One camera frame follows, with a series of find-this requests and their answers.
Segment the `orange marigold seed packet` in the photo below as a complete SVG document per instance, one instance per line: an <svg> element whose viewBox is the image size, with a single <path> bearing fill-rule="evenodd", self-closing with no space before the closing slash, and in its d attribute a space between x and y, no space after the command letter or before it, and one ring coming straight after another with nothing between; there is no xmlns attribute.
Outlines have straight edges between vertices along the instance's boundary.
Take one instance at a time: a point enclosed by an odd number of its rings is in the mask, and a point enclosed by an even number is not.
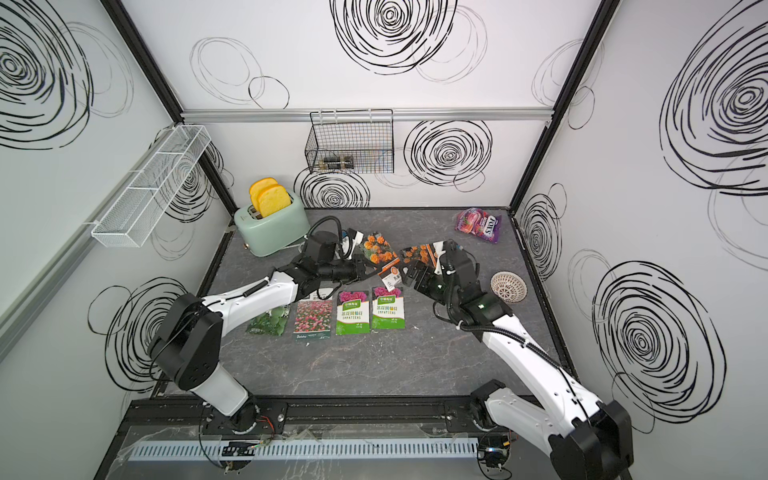
<svg viewBox="0 0 768 480"><path fill-rule="evenodd" d="M443 241L419 244L401 250L403 282L413 285L422 280L442 280L441 257L444 253Z"/></svg>
<svg viewBox="0 0 768 480"><path fill-rule="evenodd" d="M379 232L363 233L358 249L374 264L386 291L394 292L402 283L403 262L385 237Z"/></svg>

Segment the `green white impatiens seed packet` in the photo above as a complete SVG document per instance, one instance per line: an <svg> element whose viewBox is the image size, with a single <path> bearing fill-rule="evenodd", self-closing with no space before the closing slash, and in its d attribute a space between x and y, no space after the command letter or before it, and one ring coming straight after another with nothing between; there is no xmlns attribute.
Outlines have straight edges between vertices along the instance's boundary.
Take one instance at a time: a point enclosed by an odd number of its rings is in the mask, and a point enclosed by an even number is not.
<svg viewBox="0 0 768 480"><path fill-rule="evenodd" d="M369 294L364 291L340 292L337 300L336 334L343 336L369 332Z"/></svg>

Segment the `pink flower field seed packet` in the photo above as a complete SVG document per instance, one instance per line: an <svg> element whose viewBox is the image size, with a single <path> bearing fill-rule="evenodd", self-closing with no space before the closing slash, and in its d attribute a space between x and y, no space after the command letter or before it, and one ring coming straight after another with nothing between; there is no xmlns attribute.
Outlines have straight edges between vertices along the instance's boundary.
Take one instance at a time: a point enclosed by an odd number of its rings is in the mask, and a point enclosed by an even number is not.
<svg viewBox="0 0 768 480"><path fill-rule="evenodd" d="M293 337L297 341L315 341L331 336L332 300L301 300L297 304Z"/></svg>

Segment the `green leafy seed packet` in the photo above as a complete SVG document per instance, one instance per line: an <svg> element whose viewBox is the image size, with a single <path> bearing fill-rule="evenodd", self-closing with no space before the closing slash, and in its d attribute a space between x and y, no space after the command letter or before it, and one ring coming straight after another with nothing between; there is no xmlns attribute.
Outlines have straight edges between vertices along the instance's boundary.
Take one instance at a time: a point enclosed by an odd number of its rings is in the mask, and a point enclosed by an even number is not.
<svg viewBox="0 0 768 480"><path fill-rule="evenodd" d="M290 314L290 306L276 307L254 317L246 328L252 335L281 336Z"/></svg>

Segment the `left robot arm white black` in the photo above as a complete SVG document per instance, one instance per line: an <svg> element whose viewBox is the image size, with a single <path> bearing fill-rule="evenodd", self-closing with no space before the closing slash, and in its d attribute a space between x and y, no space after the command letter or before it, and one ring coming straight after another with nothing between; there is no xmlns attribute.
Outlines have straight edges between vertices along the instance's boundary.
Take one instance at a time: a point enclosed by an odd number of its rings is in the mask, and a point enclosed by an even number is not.
<svg viewBox="0 0 768 480"><path fill-rule="evenodd" d="M222 339L261 314L316 293L324 282L356 283L375 273L354 252L365 235L311 233L301 253L269 276L223 294L174 300L149 346L150 360L180 389L192 392L246 431L257 421L252 394L221 364Z"/></svg>

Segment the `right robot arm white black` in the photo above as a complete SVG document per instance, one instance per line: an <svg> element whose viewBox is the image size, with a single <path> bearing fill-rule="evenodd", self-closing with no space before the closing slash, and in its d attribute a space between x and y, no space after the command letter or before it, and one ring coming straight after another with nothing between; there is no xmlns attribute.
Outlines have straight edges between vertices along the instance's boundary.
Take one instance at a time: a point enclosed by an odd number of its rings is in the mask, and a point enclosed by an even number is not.
<svg viewBox="0 0 768 480"><path fill-rule="evenodd" d="M482 288L474 257L452 240L418 248L404 281L446 309L443 321L474 335L534 396L499 382L475 391L476 423L503 427L546 454L561 479L617 479L634 462L632 421L618 402L603 402L552 359L512 308Z"/></svg>

